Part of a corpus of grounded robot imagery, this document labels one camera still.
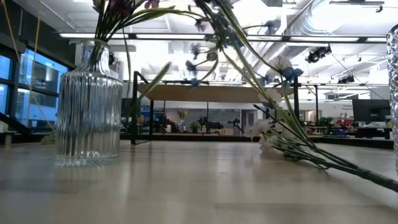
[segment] computer monitor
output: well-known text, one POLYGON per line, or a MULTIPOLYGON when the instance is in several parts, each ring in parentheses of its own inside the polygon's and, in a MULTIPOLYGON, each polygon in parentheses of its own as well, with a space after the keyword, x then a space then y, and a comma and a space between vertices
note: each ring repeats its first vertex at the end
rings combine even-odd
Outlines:
POLYGON ((391 115, 389 100, 353 100, 354 120, 385 122, 391 115))

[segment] blue flower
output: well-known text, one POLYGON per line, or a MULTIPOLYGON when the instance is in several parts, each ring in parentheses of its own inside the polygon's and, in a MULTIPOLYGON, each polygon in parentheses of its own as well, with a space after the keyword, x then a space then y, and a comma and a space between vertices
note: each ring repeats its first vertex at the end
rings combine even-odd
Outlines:
POLYGON ((270 84, 270 83, 272 83, 272 78, 269 76, 269 75, 266 75, 265 77, 264 77, 264 80, 265 80, 265 82, 266 82, 266 84, 270 84))
POLYGON ((227 44, 232 46, 233 42, 235 42, 238 47, 243 47, 244 44, 241 42, 241 39, 239 39, 238 35, 236 35, 234 32, 231 33, 232 38, 228 39, 227 44))
POLYGON ((200 44, 192 44, 191 45, 191 53, 194 55, 194 58, 193 58, 194 60, 196 60, 198 58, 198 55, 200 54, 199 47, 200 47, 200 44))
POLYGON ((200 82, 198 81, 197 78, 192 78, 191 79, 191 90, 195 90, 196 88, 198 88, 200 82))
POLYGON ((303 71, 299 68, 294 69, 292 67, 287 67, 283 69, 282 76, 285 77, 286 80, 291 81, 295 77, 301 76, 302 73, 303 71))
POLYGON ((206 55, 206 59, 210 62, 214 62, 218 59, 218 54, 216 52, 208 52, 206 55))
POLYGON ((265 35, 273 35, 273 34, 275 34, 278 31, 279 27, 280 27, 279 21, 276 20, 276 19, 275 20, 271 20, 271 21, 267 21, 264 24, 264 26, 266 28, 268 28, 266 33, 265 33, 265 35))
POLYGON ((198 70, 194 64, 192 64, 190 61, 185 62, 185 66, 187 67, 187 70, 189 72, 193 73, 193 76, 196 77, 198 75, 198 70))

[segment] glass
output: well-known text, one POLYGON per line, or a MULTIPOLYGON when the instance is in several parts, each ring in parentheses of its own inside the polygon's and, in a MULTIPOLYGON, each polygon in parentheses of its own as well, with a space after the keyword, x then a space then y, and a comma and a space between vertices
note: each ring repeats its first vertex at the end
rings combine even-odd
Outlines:
POLYGON ((0 84, 0 112, 6 113, 8 86, 0 84))
POLYGON ((57 108, 57 97, 32 92, 29 103, 29 90, 18 89, 15 117, 33 132, 48 131, 50 124, 54 128, 57 108))
POLYGON ((165 132, 206 133, 210 131, 206 129, 206 108, 206 102, 166 101, 165 132), (179 111, 184 111, 184 115, 180 116, 179 111))
MULTIPOLYGON (((21 55, 22 68, 20 69, 19 83, 30 85, 32 79, 34 51, 27 49, 21 55)), ((60 77, 68 71, 68 68, 50 60, 40 54, 36 54, 34 62, 34 76, 32 84, 36 88, 59 92, 60 77)))
POLYGON ((123 84, 109 70, 109 46, 82 42, 80 65, 62 76, 56 164, 108 164, 119 154, 123 84))
POLYGON ((9 79, 11 59, 0 55, 0 78, 9 79))
POLYGON ((241 110, 209 109, 208 120, 210 133, 220 136, 241 135, 241 110))
POLYGON ((394 26, 387 34, 387 58, 387 69, 390 76, 392 135, 396 154, 396 170, 398 172, 398 25, 394 26))

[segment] cable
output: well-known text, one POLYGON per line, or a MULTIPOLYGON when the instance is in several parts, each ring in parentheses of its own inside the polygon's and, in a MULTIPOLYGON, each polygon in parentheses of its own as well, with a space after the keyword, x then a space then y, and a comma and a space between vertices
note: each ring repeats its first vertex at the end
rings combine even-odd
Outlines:
POLYGON ((333 56, 336 61, 350 74, 352 75, 355 79, 357 79, 357 81, 359 81, 361 83, 361 85, 365 86, 366 88, 368 88, 369 91, 371 91, 372 93, 376 94, 378 97, 380 97, 382 100, 385 100, 383 97, 381 97, 380 95, 378 95, 375 91, 372 90, 372 88, 368 87, 365 83, 361 82, 361 80, 359 80, 358 78, 356 78, 356 76, 354 75, 354 73, 350 72, 334 55, 333 53, 330 53, 331 56, 333 56))

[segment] potted plant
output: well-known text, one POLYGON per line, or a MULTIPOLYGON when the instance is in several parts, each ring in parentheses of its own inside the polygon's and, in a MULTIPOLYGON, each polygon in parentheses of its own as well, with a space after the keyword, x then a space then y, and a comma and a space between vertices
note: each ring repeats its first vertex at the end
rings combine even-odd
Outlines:
POLYGON ((180 117, 180 124, 182 124, 184 122, 184 117, 187 115, 187 113, 188 113, 188 111, 183 108, 179 108, 177 110, 177 114, 180 117))
POLYGON ((192 129, 192 133, 197 133, 198 129, 200 128, 200 124, 198 121, 192 121, 189 125, 189 128, 192 129))

